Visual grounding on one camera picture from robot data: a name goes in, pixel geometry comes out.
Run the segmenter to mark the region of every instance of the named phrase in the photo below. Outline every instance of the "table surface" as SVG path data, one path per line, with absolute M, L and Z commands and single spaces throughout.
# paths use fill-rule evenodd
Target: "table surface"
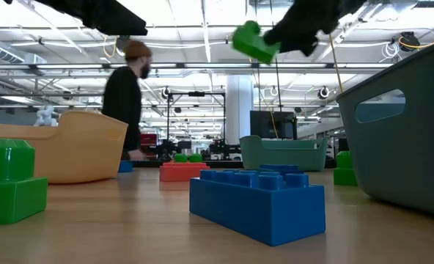
M 333 186 L 331 171 L 310 180 L 325 186 L 326 233 L 277 247 L 190 214 L 189 183 L 158 169 L 50 186 L 45 212 L 0 226 L 0 264 L 434 264 L 434 216 Z

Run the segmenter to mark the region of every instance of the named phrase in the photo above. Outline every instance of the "green toy brick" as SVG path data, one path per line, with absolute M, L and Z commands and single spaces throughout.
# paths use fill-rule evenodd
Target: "green toy brick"
M 188 162 L 188 156 L 185 154 L 175 154 L 174 155 L 174 162 L 179 162 L 179 163 L 185 163 Z
M 247 21 L 233 34 L 233 48 L 260 62 L 270 64 L 280 49 L 280 43 L 267 45 L 260 36 L 261 28 L 255 21 Z
M 356 174 L 352 167 L 349 151 L 341 151 L 336 155 L 337 168 L 334 169 L 334 185 L 357 186 Z
M 336 168 L 333 177 L 334 185 L 357 186 L 356 174 L 353 169 Z
M 45 210 L 48 178 L 33 178 L 34 148 L 19 139 L 0 139 L 0 224 Z
M 189 156 L 189 162 L 191 163 L 199 163 L 202 162 L 202 155 L 200 154 L 193 154 Z

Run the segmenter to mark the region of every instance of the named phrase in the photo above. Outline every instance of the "tan plastic bin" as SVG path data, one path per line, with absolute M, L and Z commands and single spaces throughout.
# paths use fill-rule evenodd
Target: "tan plastic bin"
M 127 127 L 102 114 L 68 111 L 56 128 L 0 124 L 0 138 L 25 139 L 35 148 L 35 177 L 85 183 L 116 177 Z

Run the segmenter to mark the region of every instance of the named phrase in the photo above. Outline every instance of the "beard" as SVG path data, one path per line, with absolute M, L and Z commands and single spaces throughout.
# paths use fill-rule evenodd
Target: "beard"
M 146 79 L 149 77 L 149 73 L 152 69 L 150 68 L 150 65 L 146 65 L 142 67 L 141 69 L 141 79 Z

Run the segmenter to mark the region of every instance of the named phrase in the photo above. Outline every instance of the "white stuffed toy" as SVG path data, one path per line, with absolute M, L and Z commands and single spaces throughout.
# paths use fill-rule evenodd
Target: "white stuffed toy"
M 57 126 L 57 121 L 52 118 L 52 114 L 54 112 L 53 106 L 43 106 L 41 109 L 36 112 L 36 115 L 38 116 L 38 119 L 36 120 L 36 123 L 34 126 Z

